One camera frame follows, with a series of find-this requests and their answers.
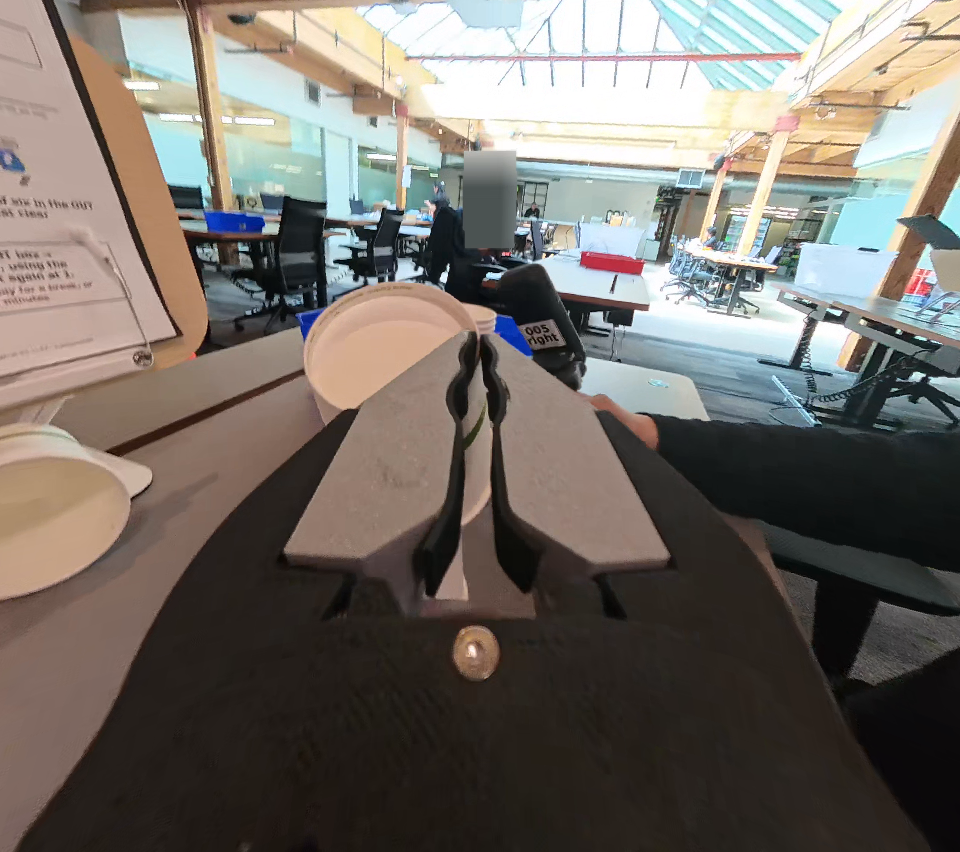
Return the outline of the white top desk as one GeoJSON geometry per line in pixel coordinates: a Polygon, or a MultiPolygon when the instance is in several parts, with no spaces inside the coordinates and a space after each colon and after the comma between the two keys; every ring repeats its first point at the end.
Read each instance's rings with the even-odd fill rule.
{"type": "Polygon", "coordinates": [[[544,258],[537,263],[546,270],[559,297],[567,304],[591,310],[624,309],[645,312],[651,307],[646,282],[641,275],[589,269],[579,258],[544,258]]]}

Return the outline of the person's dark clothing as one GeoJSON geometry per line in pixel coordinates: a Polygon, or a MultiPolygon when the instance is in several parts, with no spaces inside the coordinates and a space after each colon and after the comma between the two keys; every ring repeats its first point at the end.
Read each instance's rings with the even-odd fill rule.
{"type": "Polygon", "coordinates": [[[840,697],[846,721],[894,798],[936,851],[959,849],[958,660],[943,657],[840,697]]]}

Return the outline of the wooden display board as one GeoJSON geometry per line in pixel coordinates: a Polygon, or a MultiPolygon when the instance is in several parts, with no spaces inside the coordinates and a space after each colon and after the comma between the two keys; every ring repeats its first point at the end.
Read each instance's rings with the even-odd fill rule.
{"type": "Polygon", "coordinates": [[[66,34],[101,123],[148,263],[177,330],[175,338],[152,345],[155,359],[150,369],[122,377],[143,378],[194,357],[208,325],[206,299],[138,103],[96,50],[83,40],[70,37],[67,31],[66,34]]]}

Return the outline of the long wooden desk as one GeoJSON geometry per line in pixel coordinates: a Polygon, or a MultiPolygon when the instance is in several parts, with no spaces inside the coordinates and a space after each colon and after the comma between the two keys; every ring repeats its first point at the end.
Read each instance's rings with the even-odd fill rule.
{"type": "MultiPolygon", "coordinates": [[[[274,244],[275,241],[276,241],[276,235],[277,235],[277,233],[278,233],[278,231],[279,231],[279,227],[280,227],[280,223],[278,223],[277,231],[276,231],[275,233],[273,233],[273,234],[268,234],[268,233],[264,232],[264,234],[259,234],[259,235],[247,235],[247,236],[227,235],[227,234],[209,234],[208,231],[207,231],[207,229],[205,229],[205,230],[203,230],[203,231],[198,230],[198,229],[187,229],[187,230],[184,230],[183,232],[184,232],[184,236],[185,236],[185,238],[186,238],[186,240],[187,240],[187,242],[188,242],[188,246],[189,246],[189,248],[190,248],[190,250],[191,250],[191,254],[192,254],[193,258],[195,259],[195,263],[196,263],[197,265],[200,265],[200,264],[201,264],[201,261],[200,261],[200,259],[199,259],[198,256],[197,256],[197,249],[198,249],[199,245],[221,245],[221,244],[223,244],[223,245],[245,245],[246,248],[247,248],[248,256],[249,256],[249,258],[251,258],[251,256],[250,256],[251,245],[252,245],[254,242],[256,242],[256,241],[261,241],[261,240],[266,240],[270,245],[274,244]]],[[[324,238],[325,238],[325,255],[327,255],[328,232],[329,232],[329,231],[328,231],[328,229],[327,229],[327,222],[325,222],[325,232],[324,232],[324,238]]],[[[259,292],[262,294],[262,296],[261,296],[262,301],[261,301],[261,303],[260,303],[259,306],[261,306],[261,305],[263,304],[263,293],[262,293],[262,291],[261,291],[259,288],[257,288],[257,287],[256,287],[255,285],[253,285],[252,283],[247,283],[247,284],[241,285],[241,286],[242,286],[243,288],[245,288],[247,291],[259,291],[259,292]]],[[[329,290],[329,279],[327,279],[327,290],[329,290]]],[[[301,299],[300,297],[294,298],[294,309],[295,309],[294,315],[297,313],[298,310],[304,310],[304,309],[306,309],[306,308],[304,307],[304,305],[303,305],[303,303],[302,303],[302,299],[301,299]]]]}

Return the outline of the wooden support post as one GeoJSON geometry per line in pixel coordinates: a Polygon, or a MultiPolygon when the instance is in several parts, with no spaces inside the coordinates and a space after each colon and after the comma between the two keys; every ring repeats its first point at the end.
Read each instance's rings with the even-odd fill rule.
{"type": "Polygon", "coordinates": [[[201,0],[186,0],[185,7],[212,204],[216,210],[230,211],[234,205],[234,191],[223,122],[214,28],[201,0]]]}

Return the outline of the person's right hand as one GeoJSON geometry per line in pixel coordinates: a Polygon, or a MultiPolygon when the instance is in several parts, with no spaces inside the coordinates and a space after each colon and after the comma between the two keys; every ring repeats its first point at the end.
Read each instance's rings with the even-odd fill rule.
{"type": "Polygon", "coordinates": [[[607,395],[587,396],[588,403],[599,412],[613,415],[619,422],[642,440],[644,445],[654,451],[659,450],[660,434],[657,422],[650,416],[632,413],[614,402],[607,395]]]}

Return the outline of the black jacket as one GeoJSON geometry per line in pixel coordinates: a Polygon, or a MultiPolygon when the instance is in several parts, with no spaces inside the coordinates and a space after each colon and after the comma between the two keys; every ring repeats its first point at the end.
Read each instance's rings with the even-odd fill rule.
{"type": "Polygon", "coordinates": [[[444,273],[465,252],[462,211],[453,208],[448,199],[439,199],[421,259],[423,280],[433,285],[441,285],[444,273]]]}

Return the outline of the white sheet holder bar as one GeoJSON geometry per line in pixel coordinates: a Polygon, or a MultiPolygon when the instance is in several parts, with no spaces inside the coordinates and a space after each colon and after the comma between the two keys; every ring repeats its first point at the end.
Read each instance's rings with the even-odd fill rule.
{"type": "Polygon", "coordinates": [[[37,366],[1,377],[1,410],[52,401],[78,390],[150,369],[155,354],[146,345],[37,366]]]}

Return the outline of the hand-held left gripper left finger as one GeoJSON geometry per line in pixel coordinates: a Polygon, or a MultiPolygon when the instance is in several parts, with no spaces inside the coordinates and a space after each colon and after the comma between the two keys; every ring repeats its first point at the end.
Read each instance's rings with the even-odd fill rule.
{"type": "Polygon", "coordinates": [[[478,336],[441,343],[351,414],[285,545],[293,566],[469,595],[462,548],[478,336]]]}

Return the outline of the printed instruction sheet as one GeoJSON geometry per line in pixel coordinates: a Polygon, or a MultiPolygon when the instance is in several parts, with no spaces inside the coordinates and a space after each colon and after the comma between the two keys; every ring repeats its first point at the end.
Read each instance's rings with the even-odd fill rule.
{"type": "Polygon", "coordinates": [[[177,328],[54,0],[1,0],[2,376],[177,328]]]}

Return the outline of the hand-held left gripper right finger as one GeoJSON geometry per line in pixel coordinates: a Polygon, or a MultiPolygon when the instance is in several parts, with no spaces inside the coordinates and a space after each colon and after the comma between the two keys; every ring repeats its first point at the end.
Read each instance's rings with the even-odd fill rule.
{"type": "Polygon", "coordinates": [[[494,549],[522,592],[665,570],[670,552],[594,408],[496,335],[482,339],[494,549]]]}

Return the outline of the black mesh office chair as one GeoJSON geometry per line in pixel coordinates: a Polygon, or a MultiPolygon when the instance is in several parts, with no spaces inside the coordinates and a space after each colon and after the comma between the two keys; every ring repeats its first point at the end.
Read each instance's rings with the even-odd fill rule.
{"type": "Polygon", "coordinates": [[[347,258],[336,258],[334,264],[347,268],[354,281],[367,286],[371,280],[392,282],[397,277],[397,245],[405,213],[383,210],[371,236],[359,246],[351,247],[347,258]]]}
{"type": "Polygon", "coordinates": [[[239,269],[237,285],[252,283],[263,293],[263,304],[235,317],[234,330],[245,330],[247,321],[269,317],[264,333],[296,312],[294,298],[306,309],[329,304],[326,257],[327,204],[285,197],[274,244],[266,240],[250,246],[251,267],[239,269]]]}

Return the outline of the person's right forearm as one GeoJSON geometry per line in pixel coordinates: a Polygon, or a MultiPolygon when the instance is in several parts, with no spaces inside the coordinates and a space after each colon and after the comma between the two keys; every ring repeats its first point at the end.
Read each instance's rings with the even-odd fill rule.
{"type": "Polygon", "coordinates": [[[959,570],[958,433],[632,417],[720,511],[835,546],[959,570]]]}

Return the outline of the large blue plastic bin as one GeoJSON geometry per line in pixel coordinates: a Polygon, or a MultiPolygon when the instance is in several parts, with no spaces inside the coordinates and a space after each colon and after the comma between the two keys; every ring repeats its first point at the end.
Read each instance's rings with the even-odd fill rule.
{"type": "MultiPolygon", "coordinates": [[[[326,311],[328,311],[326,307],[317,308],[307,310],[297,316],[297,321],[304,341],[306,341],[309,331],[312,329],[318,318],[321,317],[326,311]]],[[[513,345],[522,354],[532,357],[534,352],[514,319],[510,316],[501,315],[499,313],[495,313],[494,315],[495,333],[503,338],[504,341],[513,345]]]]}

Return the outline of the small blue bin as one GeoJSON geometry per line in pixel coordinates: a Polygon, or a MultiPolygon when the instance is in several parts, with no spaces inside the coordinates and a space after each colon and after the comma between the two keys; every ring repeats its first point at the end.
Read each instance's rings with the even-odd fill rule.
{"type": "Polygon", "coordinates": [[[203,221],[209,234],[241,236],[264,234],[268,224],[263,215],[222,210],[206,211],[203,221]]]}

